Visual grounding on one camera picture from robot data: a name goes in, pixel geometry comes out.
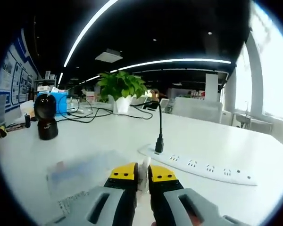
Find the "white flower pot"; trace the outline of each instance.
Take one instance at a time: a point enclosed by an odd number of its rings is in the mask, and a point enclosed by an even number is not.
[[[108,102],[109,104],[112,104],[114,114],[128,113],[132,99],[133,99],[132,96],[127,96],[126,98],[120,97],[115,101],[111,95],[108,95]]]

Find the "power strip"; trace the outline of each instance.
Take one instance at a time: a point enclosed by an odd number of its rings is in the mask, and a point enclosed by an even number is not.
[[[167,147],[164,148],[163,153],[156,153],[155,145],[150,144],[138,149],[137,151],[140,154],[149,156],[165,165],[204,178],[238,185],[257,185],[254,176],[249,172],[240,169],[214,166],[210,163],[200,162],[193,158],[193,156],[173,154],[167,149]]]

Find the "bright window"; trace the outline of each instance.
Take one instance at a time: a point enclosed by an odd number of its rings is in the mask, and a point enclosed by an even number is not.
[[[250,58],[244,43],[236,67],[236,102],[235,109],[250,111],[251,108],[251,71]]]
[[[263,112],[283,118],[283,36],[256,4],[253,4],[250,23],[262,65]]]

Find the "white desk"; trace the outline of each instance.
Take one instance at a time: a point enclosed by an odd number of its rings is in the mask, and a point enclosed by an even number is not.
[[[130,114],[147,117],[135,109]],[[156,142],[159,116],[153,112],[151,120],[141,120],[110,115],[89,124],[63,121],[58,123],[58,129],[55,139],[41,141],[37,123],[33,122],[31,128],[11,132],[0,140],[0,162],[6,179],[20,203],[39,224],[60,211],[49,196],[45,180],[48,166],[91,153],[93,145],[104,150],[116,149],[129,160],[140,161],[144,156],[136,150]],[[214,165],[248,170],[256,176],[258,186],[241,186],[171,169],[184,187],[215,203],[221,215],[258,225],[281,198],[283,145],[272,136],[170,114],[163,114],[163,136],[168,150]],[[153,219],[150,204],[143,203],[138,206],[134,225],[151,225]]]

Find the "black ceiling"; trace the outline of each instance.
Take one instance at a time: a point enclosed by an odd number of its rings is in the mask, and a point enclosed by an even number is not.
[[[42,74],[45,70],[58,76],[63,72],[61,84],[68,84],[100,72],[162,59],[211,58],[232,62],[165,63],[128,69],[132,73],[155,70],[138,73],[146,81],[157,81],[153,86],[182,82],[182,87],[202,89],[204,72],[160,69],[196,68],[231,73],[249,34],[247,0],[119,0],[91,26],[64,68],[77,36],[107,1],[59,0],[38,8],[25,27],[25,36]],[[123,59],[114,63],[95,60],[107,48],[122,51]],[[220,84],[225,77],[219,74]]]

